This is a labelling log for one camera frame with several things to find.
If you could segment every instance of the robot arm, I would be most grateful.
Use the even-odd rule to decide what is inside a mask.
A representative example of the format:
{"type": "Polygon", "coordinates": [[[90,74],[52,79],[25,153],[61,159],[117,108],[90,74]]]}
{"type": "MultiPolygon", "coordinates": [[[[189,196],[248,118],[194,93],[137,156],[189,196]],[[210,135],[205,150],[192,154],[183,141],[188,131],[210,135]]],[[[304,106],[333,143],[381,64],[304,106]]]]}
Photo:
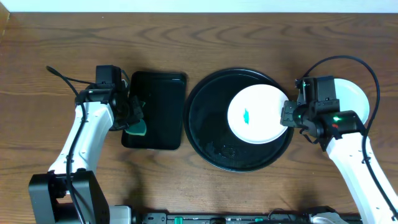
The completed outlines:
{"type": "MultiPolygon", "coordinates": [[[[326,151],[341,172],[363,223],[398,223],[397,220],[394,221],[393,213],[363,162],[362,138],[361,133],[344,134],[339,140],[333,138],[326,151]]],[[[369,138],[366,141],[366,151],[378,181],[392,204],[397,207],[397,195],[373,154],[369,138]]]]}
{"type": "MultiPolygon", "coordinates": [[[[87,113],[87,122],[74,148],[71,172],[74,173],[78,169],[84,169],[92,170],[95,174],[105,136],[113,126],[114,116],[109,103],[87,102],[84,103],[84,107],[87,113]]],[[[75,122],[73,123],[68,139],[61,154],[50,166],[49,172],[54,172],[54,174],[66,174],[66,155],[69,153],[70,146],[76,136],[83,115],[80,106],[77,106],[75,111],[75,122]]]]}
{"type": "Polygon", "coordinates": [[[131,209],[127,206],[110,207],[95,177],[108,131],[127,128],[143,117],[136,96],[129,100],[127,91],[127,85],[121,79],[120,68],[112,65],[97,66],[96,82],[89,83],[75,99],[75,120],[62,152],[46,174],[35,174],[29,182],[29,194],[37,223],[78,221],[74,208],[76,204],[57,201],[57,198],[63,198],[68,193],[66,163],[70,150],[73,192],[81,209],[80,215],[85,221],[131,223],[131,209]],[[86,120],[75,147],[71,148],[80,124],[84,122],[80,103],[83,103],[86,120]]]}
{"type": "MultiPolygon", "coordinates": [[[[298,100],[285,102],[281,124],[302,128],[301,134],[306,131],[316,138],[312,141],[303,134],[311,143],[319,142],[336,164],[364,223],[398,223],[364,163],[361,147],[364,126],[354,111],[340,111],[334,78],[303,78],[296,80],[296,87],[300,91],[298,100]]],[[[377,163],[369,138],[366,149],[377,180],[392,204],[398,206],[397,195],[377,163]]]]}

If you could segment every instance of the white wall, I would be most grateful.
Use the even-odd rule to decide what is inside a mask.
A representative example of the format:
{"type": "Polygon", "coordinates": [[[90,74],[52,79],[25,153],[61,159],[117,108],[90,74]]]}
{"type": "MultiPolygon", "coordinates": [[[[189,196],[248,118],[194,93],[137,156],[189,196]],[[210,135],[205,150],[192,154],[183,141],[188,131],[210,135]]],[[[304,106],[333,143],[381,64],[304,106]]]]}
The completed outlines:
{"type": "Polygon", "coordinates": [[[0,0],[10,12],[398,12],[398,0],[0,0]]]}

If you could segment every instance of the green object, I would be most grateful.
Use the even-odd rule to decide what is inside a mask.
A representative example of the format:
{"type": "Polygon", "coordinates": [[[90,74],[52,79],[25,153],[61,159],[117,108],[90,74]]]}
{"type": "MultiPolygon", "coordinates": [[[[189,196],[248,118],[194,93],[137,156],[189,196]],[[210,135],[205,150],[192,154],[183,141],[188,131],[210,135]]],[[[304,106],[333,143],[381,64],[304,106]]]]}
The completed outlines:
{"type": "Polygon", "coordinates": [[[137,124],[134,124],[125,130],[130,135],[145,136],[147,133],[147,125],[143,119],[140,119],[137,124]]]}
{"type": "Polygon", "coordinates": [[[174,218],[174,224],[182,224],[182,217],[175,217],[174,218]]]}
{"type": "Polygon", "coordinates": [[[244,109],[243,119],[246,124],[249,124],[249,112],[244,109]]]}
{"type": "Polygon", "coordinates": [[[341,120],[341,118],[339,118],[339,117],[337,117],[337,116],[334,116],[333,119],[334,119],[335,121],[341,120]]]}

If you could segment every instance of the white plate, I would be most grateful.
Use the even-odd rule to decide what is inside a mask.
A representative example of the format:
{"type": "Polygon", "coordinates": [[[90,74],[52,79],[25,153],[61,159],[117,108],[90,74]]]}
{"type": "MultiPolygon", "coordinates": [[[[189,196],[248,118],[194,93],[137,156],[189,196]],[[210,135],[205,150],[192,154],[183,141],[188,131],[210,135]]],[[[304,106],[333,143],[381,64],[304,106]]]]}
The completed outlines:
{"type": "Polygon", "coordinates": [[[253,85],[241,90],[228,108],[228,124],[242,141],[264,144],[281,136],[287,129],[280,124],[287,96],[270,85],[253,85]]]}
{"type": "Polygon", "coordinates": [[[369,117],[369,101],[364,91],[353,82],[335,78],[336,97],[340,100],[340,111],[354,111],[365,123],[369,117]]]}

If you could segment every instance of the green led light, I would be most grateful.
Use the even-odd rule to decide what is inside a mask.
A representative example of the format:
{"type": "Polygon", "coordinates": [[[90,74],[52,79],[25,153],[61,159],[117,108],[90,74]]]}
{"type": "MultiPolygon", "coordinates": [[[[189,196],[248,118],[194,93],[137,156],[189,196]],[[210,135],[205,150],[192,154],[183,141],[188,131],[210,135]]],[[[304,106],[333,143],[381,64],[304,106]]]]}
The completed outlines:
{"type": "Polygon", "coordinates": [[[335,121],[341,120],[341,118],[339,118],[339,117],[337,117],[337,116],[334,116],[333,119],[334,119],[335,121]]]}

